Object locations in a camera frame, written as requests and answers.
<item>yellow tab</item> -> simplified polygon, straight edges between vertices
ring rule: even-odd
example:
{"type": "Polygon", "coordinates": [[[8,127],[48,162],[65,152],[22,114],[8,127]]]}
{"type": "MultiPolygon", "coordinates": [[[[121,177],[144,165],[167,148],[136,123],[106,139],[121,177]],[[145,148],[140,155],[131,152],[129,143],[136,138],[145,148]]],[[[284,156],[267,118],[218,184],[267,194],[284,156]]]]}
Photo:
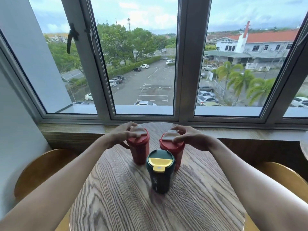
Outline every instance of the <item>yellow tab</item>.
{"type": "Polygon", "coordinates": [[[149,157],[149,163],[153,166],[154,172],[165,172],[165,168],[172,164],[171,159],[160,159],[149,157]]]}

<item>forearm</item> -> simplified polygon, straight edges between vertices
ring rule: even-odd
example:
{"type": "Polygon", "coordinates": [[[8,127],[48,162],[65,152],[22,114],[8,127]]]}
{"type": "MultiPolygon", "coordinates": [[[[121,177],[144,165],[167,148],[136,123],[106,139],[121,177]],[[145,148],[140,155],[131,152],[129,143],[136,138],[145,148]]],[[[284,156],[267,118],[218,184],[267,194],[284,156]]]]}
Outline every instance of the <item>forearm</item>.
{"type": "Polygon", "coordinates": [[[308,205],[295,194],[244,162],[219,140],[210,144],[210,152],[260,230],[308,227],[308,205]]]}
{"type": "Polygon", "coordinates": [[[0,221],[0,230],[54,231],[106,148],[104,139],[94,142],[19,202],[0,221]]]}

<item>sky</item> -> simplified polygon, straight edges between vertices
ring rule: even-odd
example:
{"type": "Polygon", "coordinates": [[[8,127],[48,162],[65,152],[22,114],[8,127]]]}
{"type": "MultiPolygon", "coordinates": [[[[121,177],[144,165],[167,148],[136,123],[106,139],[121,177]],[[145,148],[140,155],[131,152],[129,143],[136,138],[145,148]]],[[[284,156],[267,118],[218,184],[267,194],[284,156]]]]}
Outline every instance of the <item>sky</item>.
{"type": "MultiPolygon", "coordinates": [[[[43,33],[68,32],[61,0],[29,0],[43,33]]],[[[96,23],[140,27],[154,34],[176,33],[178,0],[91,0],[96,23]]],[[[297,27],[308,0],[212,0],[208,32],[244,28],[297,27]]]]}

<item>person's right arm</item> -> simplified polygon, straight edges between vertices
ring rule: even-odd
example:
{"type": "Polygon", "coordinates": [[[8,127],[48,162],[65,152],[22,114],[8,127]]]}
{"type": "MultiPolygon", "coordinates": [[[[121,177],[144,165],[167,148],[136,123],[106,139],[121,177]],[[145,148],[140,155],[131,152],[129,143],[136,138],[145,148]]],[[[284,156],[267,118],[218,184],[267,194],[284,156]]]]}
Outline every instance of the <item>person's right arm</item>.
{"type": "Polygon", "coordinates": [[[176,126],[184,142],[201,151],[209,151],[243,207],[261,230],[308,230],[308,204],[275,180],[255,169],[230,151],[221,141],[192,127],[176,126]]]}

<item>black car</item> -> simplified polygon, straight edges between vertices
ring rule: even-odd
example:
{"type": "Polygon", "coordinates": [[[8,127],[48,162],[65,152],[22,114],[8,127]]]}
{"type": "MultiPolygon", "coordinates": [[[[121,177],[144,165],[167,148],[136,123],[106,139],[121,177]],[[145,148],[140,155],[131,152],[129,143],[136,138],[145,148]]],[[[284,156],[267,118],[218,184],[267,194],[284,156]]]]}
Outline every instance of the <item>black car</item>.
{"type": "Polygon", "coordinates": [[[124,76],[122,76],[122,75],[117,75],[115,78],[119,78],[121,80],[124,80],[124,76]]]}
{"type": "Polygon", "coordinates": [[[202,86],[199,87],[198,91],[208,91],[208,92],[213,92],[214,89],[211,86],[202,86]]]}
{"type": "Polygon", "coordinates": [[[135,67],[134,69],[133,69],[133,71],[141,71],[141,68],[140,67],[135,67]]]}

